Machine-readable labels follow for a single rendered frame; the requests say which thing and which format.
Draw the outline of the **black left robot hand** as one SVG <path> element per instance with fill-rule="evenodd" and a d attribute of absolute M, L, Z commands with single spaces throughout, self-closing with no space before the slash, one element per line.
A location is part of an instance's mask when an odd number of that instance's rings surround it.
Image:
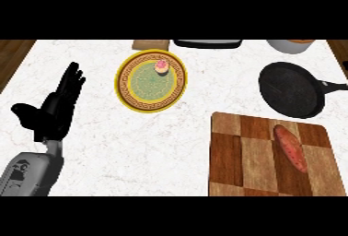
<path fill-rule="evenodd" d="M 83 82 L 78 63 L 72 62 L 61 74 L 57 89 L 47 95 L 41 108 L 24 103 L 11 105 L 10 110 L 19 118 L 22 127 L 33 131 L 35 142 L 63 140 Z"/>

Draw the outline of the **checkered wooden cutting board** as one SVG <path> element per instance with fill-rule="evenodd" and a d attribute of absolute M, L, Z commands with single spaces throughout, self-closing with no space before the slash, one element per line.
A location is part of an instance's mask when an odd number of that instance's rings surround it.
<path fill-rule="evenodd" d="M 281 125 L 303 148 L 300 172 L 272 138 Z M 213 112 L 210 116 L 209 195 L 344 195 L 327 132 L 316 124 Z"/>

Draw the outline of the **black frying pan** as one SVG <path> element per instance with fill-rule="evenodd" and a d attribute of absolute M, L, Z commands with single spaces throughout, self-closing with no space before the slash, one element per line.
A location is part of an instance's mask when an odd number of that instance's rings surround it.
<path fill-rule="evenodd" d="M 348 90 L 346 84 L 318 80 L 300 66 L 287 62 L 263 67 L 257 86 L 268 106 L 284 116 L 300 119 L 321 112 L 327 93 Z"/>

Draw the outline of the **yellow patterned plate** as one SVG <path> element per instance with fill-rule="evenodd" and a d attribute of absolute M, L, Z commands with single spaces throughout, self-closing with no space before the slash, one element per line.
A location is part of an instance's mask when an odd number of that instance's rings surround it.
<path fill-rule="evenodd" d="M 154 72 L 154 63 L 166 60 L 163 76 Z M 187 72 L 176 55 L 163 50 L 144 50 L 128 57 L 117 68 L 113 88 L 122 104 L 134 111 L 151 113 L 169 108 L 182 96 Z"/>

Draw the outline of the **pink frosted cupcake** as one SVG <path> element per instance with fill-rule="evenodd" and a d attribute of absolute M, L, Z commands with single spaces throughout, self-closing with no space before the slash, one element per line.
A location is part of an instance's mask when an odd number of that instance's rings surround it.
<path fill-rule="evenodd" d="M 168 68 L 169 68 L 169 65 L 168 65 L 166 60 L 159 60 L 154 63 L 154 72 L 157 73 L 159 76 L 163 76 L 166 74 Z"/>

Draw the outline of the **small tan wooden block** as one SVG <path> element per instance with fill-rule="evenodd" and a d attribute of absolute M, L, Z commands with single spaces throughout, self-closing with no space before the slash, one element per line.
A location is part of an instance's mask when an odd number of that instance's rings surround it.
<path fill-rule="evenodd" d="M 131 48 L 132 50 L 159 49 L 168 50 L 169 40 L 134 40 Z"/>

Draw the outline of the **black and grey appliance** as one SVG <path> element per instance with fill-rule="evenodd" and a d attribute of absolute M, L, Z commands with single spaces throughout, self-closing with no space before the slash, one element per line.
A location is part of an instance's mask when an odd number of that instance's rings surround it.
<path fill-rule="evenodd" d="M 198 49 L 234 49 L 240 46 L 241 40 L 175 40 L 176 46 Z"/>

